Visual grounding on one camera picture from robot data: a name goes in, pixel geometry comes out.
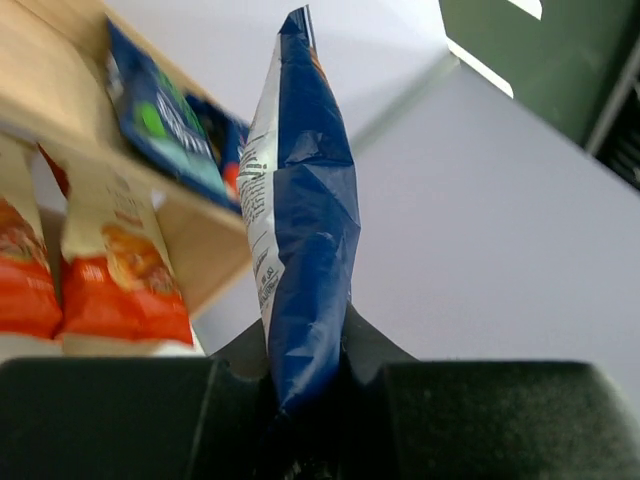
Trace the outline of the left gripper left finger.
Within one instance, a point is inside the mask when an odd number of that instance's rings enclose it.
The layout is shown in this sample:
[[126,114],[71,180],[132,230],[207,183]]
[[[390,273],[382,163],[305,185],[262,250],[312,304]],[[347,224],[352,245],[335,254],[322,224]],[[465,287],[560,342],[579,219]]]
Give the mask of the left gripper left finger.
[[248,479],[275,408],[253,324],[210,357],[1,368],[5,479]]

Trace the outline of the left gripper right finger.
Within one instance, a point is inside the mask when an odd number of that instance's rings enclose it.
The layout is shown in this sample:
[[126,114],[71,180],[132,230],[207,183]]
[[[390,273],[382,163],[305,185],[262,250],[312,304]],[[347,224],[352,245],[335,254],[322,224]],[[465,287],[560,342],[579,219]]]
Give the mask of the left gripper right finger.
[[346,313],[344,479],[635,479],[639,423],[575,361],[420,361]]

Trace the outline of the cassava chips bag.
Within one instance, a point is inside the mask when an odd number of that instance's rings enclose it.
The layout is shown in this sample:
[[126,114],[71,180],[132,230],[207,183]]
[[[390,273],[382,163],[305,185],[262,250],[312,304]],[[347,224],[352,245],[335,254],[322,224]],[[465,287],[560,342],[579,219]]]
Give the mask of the cassava chips bag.
[[41,154],[67,201],[60,336],[191,345],[150,193],[108,165]]
[[1,331],[51,339],[62,321],[27,160],[1,137]]

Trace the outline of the blue Burts bag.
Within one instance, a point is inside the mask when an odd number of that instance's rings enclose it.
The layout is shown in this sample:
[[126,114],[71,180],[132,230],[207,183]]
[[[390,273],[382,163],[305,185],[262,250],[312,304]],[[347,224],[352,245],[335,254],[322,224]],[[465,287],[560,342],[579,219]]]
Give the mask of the blue Burts bag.
[[310,10],[276,37],[237,178],[280,410],[333,382],[361,231],[355,162]]
[[240,211],[237,176],[249,132],[246,122],[204,97],[186,96],[214,151],[227,198]]

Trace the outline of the blue bag back side up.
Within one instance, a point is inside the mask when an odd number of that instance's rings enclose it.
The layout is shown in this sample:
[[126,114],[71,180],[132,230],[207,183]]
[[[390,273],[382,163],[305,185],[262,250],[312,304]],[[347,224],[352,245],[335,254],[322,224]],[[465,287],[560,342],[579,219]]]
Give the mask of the blue bag back side up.
[[112,21],[107,31],[106,90],[123,136],[154,168],[227,205],[216,156],[183,92]]

